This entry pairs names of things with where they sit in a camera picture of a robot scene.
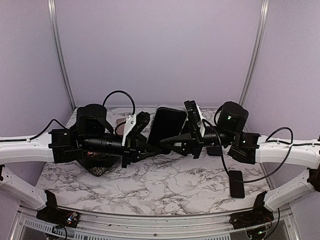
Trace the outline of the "black phone case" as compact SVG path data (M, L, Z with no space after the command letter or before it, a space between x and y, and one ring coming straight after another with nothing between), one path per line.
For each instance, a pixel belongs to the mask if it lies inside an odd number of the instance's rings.
M207 147L206 151L208 156L220 157L222 155L222 151L219 146Z

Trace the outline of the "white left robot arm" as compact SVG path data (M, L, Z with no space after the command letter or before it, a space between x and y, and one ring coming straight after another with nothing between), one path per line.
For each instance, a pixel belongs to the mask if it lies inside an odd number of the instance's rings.
M63 219L56 196L48 190L38 189L14 175L9 163L44 162L69 163L85 161L111 167L112 157L122 159L122 167L157 156L161 150L147 144L141 132L148 125L148 112L133 113L126 118L124 132L117 135L107 121L107 109L92 103L78 108L76 122L70 128L46 130L22 139L3 138L0 141L0 188L22 200L32 209L42 211L53 223Z

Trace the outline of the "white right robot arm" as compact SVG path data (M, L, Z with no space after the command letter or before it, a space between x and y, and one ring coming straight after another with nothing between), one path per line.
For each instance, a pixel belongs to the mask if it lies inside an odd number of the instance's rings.
M195 101L185 101L189 131L162 139L164 148L195 159L204 147L213 147L221 152L228 148L228 156L242 164L277 163L303 166L306 169L289 182L260 193L248 212L247 219L258 224L268 212L290 203L309 193L320 190L320 141L275 138L259 133L244 132L249 112L233 101L227 101L214 115L214 125L207 121Z

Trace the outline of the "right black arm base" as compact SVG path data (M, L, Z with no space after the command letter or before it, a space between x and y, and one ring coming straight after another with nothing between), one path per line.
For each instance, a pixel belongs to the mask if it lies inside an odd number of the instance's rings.
M267 192L257 195L251 210L232 213L229 223L235 230L268 223L274 220L273 210L265 207L264 198Z

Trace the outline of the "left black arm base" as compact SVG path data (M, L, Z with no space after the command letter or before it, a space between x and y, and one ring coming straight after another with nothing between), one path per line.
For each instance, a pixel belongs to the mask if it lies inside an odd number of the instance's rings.
M59 224L63 227L76 228L80 214L77 211L59 208L54 193L45 190L45 207L37 211L36 218L52 224Z

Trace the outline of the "pink phone case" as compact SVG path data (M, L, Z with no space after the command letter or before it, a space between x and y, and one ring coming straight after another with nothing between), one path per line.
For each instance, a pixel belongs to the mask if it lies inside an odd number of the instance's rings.
M118 118L116 120L115 133L118 136L122 136L124 134L125 123L126 123L126 119L125 118Z

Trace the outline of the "black square patterned plate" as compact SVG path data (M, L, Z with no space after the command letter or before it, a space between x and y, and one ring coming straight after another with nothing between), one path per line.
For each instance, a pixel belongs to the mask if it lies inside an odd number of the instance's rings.
M88 152L84 159L79 159L77 162L89 171L92 175L100 177L114 164L121 159L120 156L107 155L104 153L104 158L88 157Z

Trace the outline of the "front aluminium rail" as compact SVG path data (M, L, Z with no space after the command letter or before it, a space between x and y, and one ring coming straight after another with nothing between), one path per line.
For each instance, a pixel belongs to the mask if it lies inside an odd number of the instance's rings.
M235 211L198 215L144 216L78 210L76 227L56 228L37 219L37 212L20 205L10 240L299 240L301 236L291 209L274 212L272 222L235 229Z

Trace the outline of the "right aluminium frame post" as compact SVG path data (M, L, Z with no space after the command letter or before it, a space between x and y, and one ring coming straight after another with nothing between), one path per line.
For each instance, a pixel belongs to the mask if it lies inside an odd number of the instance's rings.
M257 13L254 21L249 25L253 30L252 47L248 67L242 86L241 94L238 103L244 107L246 105L250 89L254 80L255 70L258 64L258 59L262 50L265 32L267 27L268 13L270 9L270 0L258 0Z

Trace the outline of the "aluminium frame post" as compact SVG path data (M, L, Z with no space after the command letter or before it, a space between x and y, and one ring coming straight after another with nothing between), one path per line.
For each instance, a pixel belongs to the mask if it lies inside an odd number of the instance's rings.
M48 0L47 4L48 4L48 15L49 15L49 21L50 21L50 26L52 31L54 48L55 48L57 62L58 62L61 77L62 77L63 86L66 92L66 96L67 96L70 108L72 109L72 111L74 111L76 109L76 102L72 93L71 84L70 84L69 76L67 72L67 67L66 67L65 59L63 55L63 48L62 48L62 43L60 38L58 17L57 17L57 11L56 11L56 1Z
M270 0L258 0L257 13L254 21L249 25L253 30L252 47L248 67L242 86L241 94L238 103L244 107L246 105L250 89L254 80L255 70L258 64L258 59L262 50L265 32L267 27L268 13L270 9Z

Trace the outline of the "left aluminium frame post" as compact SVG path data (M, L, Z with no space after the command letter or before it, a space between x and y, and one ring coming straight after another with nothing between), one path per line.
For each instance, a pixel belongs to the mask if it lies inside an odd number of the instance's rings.
M54 48L55 48L57 62L58 62L61 77L62 77L63 86L66 92L66 96L67 96L70 108L72 109L72 111L74 111L76 109L76 102L72 93L71 84L70 84L69 76L67 72L67 67L66 67L65 59L63 55L63 48L62 48L62 43L60 38L58 17L57 17L57 11L56 11L56 1L48 0L47 4L48 4L48 15L49 15L49 21L50 21L50 26L52 31Z

